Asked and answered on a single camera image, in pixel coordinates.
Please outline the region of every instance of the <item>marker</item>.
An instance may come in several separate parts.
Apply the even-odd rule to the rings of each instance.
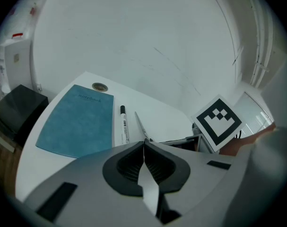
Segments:
[[[125,106],[120,106],[120,115],[121,115],[121,138],[122,144],[128,144],[130,142],[129,130],[128,130],[128,121],[125,114]]]

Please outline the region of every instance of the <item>wooden floor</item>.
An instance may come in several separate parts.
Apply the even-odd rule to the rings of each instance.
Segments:
[[[0,145],[0,185],[6,194],[15,196],[16,173],[22,148],[9,139],[5,140],[15,148],[15,151],[12,153]]]

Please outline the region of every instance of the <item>notebook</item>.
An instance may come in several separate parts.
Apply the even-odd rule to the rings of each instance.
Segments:
[[[36,146],[69,157],[82,157],[112,147],[113,99],[74,85],[43,126]]]

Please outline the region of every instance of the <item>black device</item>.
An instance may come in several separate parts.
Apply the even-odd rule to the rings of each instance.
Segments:
[[[0,131],[24,146],[31,129],[48,104],[46,96],[19,85],[0,101]]]

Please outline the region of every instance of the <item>white table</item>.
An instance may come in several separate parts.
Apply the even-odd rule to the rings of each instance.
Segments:
[[[17,170],[15,194],[24,201],[29,193],[45,179],[66,166],[75,158],[57,155],[35,146],[40,131],[50,113],[74,85],[92,88],[100,82],[108,86],[106,93],[114,96],[114,145],[122,144],[120,106],[125,105],[130,133],[130,141],[144,140],[139,123],[135,117],[138,113],[144,128],[156,142],[178,140],[191,136],[191,122],[181,111],[172,108],[145,94],[123,86],[109,79],[85,72],[67,85],[48,105],[33,127],[21,154]]]

